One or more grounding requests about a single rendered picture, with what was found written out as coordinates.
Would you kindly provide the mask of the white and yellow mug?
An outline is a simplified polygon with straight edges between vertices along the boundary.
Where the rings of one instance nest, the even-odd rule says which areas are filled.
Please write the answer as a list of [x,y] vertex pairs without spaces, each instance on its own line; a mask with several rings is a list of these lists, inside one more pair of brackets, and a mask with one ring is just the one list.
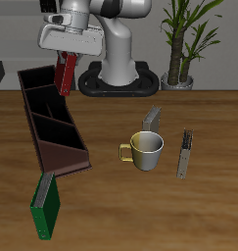
[[[131,150],[131,157],[121,155],[124,148]],[[158,164],[163,148],[164,140],[160,135],[152,131],[139,131],[131,136],[129,144],[119,146],[119,159],[132,162],[140,171],[148,172]]]

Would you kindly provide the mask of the green book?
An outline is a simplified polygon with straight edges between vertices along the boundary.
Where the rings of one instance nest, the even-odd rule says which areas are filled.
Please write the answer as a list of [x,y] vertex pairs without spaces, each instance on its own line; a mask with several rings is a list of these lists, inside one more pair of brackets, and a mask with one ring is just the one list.
[[51,239],[60,205],[55,175],[42,173],[29,206],[40,239]]

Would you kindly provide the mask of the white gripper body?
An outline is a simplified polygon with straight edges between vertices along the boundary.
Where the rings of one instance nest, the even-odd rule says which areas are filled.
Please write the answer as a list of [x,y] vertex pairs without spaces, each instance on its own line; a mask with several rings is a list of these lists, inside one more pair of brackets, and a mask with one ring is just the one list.
[[44,24],[39,31],[37,43],[40,48],[99,56],[102,52],[104,31],[89,25],[82,34],[67,32],[62,25]]

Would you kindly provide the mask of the pot plant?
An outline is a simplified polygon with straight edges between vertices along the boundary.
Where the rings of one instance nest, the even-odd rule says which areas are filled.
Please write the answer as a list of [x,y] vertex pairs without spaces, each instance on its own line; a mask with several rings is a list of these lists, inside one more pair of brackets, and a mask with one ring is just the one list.
[[161,90],[191,90],[194,84],[193,77],[189,75],[191,62],[203,59],[201,52],[219,43],[219,40],[214,40],[217,27],[203,37],[208,21],[194,26],[204,14],[223,2],[223,0],[212,0],[209,3],[205,1],[202,0],[194,10],[191,10],[190,0],[171,0],[171,12],[164,9],[167,19],[162,21],[160,29],[163,29],[163,24],[169,27],[169,31],[165,29],[165,33],[171,53],[168,72],[161,77]]

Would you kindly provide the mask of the dark brown desk caddy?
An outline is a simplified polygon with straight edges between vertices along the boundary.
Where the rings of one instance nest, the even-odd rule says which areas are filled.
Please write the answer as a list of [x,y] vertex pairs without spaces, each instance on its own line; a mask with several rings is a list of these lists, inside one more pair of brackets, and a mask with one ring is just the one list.
[[87,147],[64,96],[54,83],[54,66],[18,72],[24,110],[40,170],[55,177],[91,170]]

